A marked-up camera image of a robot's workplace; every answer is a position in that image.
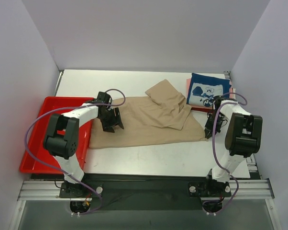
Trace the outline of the beige t-shirt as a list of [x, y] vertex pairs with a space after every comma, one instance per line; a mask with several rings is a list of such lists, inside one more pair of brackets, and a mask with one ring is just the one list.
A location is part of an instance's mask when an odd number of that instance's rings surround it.
[[104, 132], [101, 122], [93, 121], [91, 149], [149, 146], [179, 142], [205, 141], [205, 132], [191, 113], [185, 96], [168, 80], [160, 81], [144, 97], [114, 100], [119, 104], [124, 128]]

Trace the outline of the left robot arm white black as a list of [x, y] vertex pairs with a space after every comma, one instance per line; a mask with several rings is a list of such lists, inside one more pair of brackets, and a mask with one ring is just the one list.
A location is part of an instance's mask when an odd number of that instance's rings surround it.
[[124, 128], [117, 105], [113, 106], [108, 91], [99, 92], [94, 99], [84, 102], [70, 112], [50, 116], [43, 147], [64, 171], [64, 180], [76, 197], [83, 197], [88, 186], [82, 182], [84, 172], [78, 162], [79, 129], [93, 119], [99, 119], [104, 132], [114, 133], [114, 127]]

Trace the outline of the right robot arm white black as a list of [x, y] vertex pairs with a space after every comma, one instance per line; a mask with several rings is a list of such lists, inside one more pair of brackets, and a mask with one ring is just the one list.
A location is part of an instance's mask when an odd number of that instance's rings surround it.
[[[258, 153], [261, 146], [263, 118], [254, 115], [241, 106], [228, 94], [215, 96], [212, 100], [212, 112], [205, 124], [205, 138], [212, 139], [212, 153], [216, 166], [208, 173], [203, 183], [203, 191], [209, 196], [220, 196], [230, 192], [229, 180], [236, 168], [246, 158]], [[216, 154], [215, 135], [221, 131], [223, 121], [228, 120], [224, 140], [225, 153], [219, 160]]]

